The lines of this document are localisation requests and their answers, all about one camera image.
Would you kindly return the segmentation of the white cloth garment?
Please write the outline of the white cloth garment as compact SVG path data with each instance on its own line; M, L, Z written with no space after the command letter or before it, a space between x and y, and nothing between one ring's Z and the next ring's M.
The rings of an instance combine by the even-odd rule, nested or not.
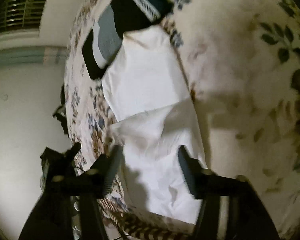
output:
M204 148L169 36L157 25L125 33L102 87L116 118L110 130L124 143L119 176L126 203L146 215L195 223L200 201L184 181L178 148L200 162Z

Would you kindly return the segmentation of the black grey white folded garment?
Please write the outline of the black grey white folded garment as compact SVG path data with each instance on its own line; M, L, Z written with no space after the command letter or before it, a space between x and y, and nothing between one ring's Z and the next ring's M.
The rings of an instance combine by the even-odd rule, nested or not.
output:
M114 21L114 11L107 6L93 26L83 44L82 55L92 80L101 79L115 59L122 44Z

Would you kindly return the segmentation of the floral fleece blanket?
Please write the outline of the floral fleece blanket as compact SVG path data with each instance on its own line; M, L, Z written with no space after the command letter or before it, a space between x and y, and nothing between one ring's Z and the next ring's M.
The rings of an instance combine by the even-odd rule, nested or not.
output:
M82 55L111 1L85 0L68 45L66 119L71 141L81 143L75 162L83 170L112 145L124 145L110 130L116 118L103 93L106 72L92 80ZM207 177L209 195L197 199L193 224L143 214L125 201L123 155L111 191L98 201L102 221L123 239L300 239L297 3L169 1L172 11L156 25L169 36L196 111L204 148L199 163L215 174Z

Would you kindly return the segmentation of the window vent grille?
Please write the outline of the window vent grille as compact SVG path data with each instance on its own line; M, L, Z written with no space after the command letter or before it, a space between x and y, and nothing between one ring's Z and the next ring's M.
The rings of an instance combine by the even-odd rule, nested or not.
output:
M0 5L0 35L38 31L47 0L4 0Z

